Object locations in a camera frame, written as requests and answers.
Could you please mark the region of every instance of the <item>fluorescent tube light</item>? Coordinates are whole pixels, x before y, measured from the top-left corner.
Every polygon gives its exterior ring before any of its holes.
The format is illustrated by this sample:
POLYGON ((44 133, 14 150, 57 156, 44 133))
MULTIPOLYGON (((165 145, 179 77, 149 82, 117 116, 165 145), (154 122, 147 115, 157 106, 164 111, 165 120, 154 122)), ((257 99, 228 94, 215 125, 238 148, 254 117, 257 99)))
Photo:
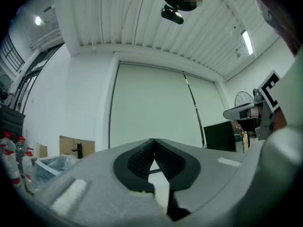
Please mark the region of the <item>fluorescent tube light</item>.
POLYGON ((248 35, 247 31, 244 30, 241 35, 243 36, 243 39, 245 41, 246 48, 248 49, 248 53, 250 55, 253 54, 254 51, 252 49, 252 45, 251 45, 251 41, 250 41, 250 36, 248 35))

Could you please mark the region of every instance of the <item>ceiling light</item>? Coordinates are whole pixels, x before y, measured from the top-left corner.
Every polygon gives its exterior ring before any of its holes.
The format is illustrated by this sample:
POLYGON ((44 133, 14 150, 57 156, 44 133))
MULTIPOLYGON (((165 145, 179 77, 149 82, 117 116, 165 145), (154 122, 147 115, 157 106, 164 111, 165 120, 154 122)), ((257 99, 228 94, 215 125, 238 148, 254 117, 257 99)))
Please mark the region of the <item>ceiling light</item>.
POLYGON ((37 16, 35 18, 35 23, 39 26, 41 24, 41 22, 42 22, 41 18, 39 16, 37 16))
POLYGON ((253 49, 252 49, 252 45, 251 45, 251 41, 250 41, 250 36, 248 35, 247 31, 244 30, 241 35, 243 36, 243 39, 245 41, 246 47, 248 49, 248 53, 251 55, 254 53, 253 49))

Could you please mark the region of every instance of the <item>corrugated ceiling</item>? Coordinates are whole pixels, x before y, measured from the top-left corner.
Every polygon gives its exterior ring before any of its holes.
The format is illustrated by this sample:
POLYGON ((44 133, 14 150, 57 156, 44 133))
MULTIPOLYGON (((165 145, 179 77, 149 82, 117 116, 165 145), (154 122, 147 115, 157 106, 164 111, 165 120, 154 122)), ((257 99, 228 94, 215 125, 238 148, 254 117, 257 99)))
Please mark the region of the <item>corrugated ceiling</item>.
POLYGON ((254 0, 230 1, 240 12, 240 18, 225 0, 203 0, 195 10, 181 12, 182 25, 161 17, 164 0, 73 0, 73 12, 81 45, 133 44, 155 48, 195 61, 228 79, 277 38, 254 0), (252 56, 244 47, 244 29, 255 49, 252 56))

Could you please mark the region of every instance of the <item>white roller shade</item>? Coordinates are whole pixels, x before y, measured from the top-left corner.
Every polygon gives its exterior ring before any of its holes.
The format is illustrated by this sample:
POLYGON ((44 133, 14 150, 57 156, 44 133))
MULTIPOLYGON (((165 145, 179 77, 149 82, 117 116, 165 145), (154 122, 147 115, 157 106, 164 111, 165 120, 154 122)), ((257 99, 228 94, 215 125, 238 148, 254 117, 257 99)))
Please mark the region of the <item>white roller shade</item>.
POLYGON ((191 94, 181 73, 121 64, 112 102, 110 147, 148 138, 202 147, 191 94))
POLYGON ((186 78, 196 101, 204 134, 204 127, 226 121, 223 117, 224 106, 214 83, 188 75, 186 78))

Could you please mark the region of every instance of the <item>round bright light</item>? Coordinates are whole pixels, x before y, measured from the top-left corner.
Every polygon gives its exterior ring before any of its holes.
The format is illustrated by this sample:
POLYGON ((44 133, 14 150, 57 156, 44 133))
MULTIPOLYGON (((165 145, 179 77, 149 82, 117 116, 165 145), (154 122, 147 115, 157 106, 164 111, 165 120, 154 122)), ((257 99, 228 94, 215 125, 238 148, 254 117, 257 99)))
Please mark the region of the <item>round bright light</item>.
POLYGON ((42 22, 41 18, 40 18, 39 16, 37 16, 36 19, 35 19, 35 23, 36 23, 37 25, 40 25, 41 22, 42 22))

